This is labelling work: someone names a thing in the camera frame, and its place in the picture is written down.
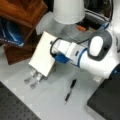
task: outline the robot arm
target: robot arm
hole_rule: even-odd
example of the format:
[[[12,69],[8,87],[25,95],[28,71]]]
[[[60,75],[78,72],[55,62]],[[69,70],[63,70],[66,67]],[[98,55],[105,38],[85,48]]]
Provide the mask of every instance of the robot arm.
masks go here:
[[[67,58],[73,65],[95,76],[108,79],[112,73],[117,72],[117,39],[110,30],[98,30],[93,33],[88,48],[62,39],[58,39],[52,48],[52,52],[57,53],[57,61],[64,62],[63,59]]]

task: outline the table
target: table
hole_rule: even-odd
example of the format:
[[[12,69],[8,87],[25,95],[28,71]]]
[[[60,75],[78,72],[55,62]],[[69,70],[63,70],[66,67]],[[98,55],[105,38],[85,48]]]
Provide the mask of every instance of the table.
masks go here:
[[[0,47],[0,81],[42,120],[104,120],[87,106],[87,100],[98,88],[92,75],[71,64],[56,63],[48,78],[32,90],[24,83],[29,76],[30,59],[9,66]],[[77,84],[66,105],[64,98],[71,81]]]

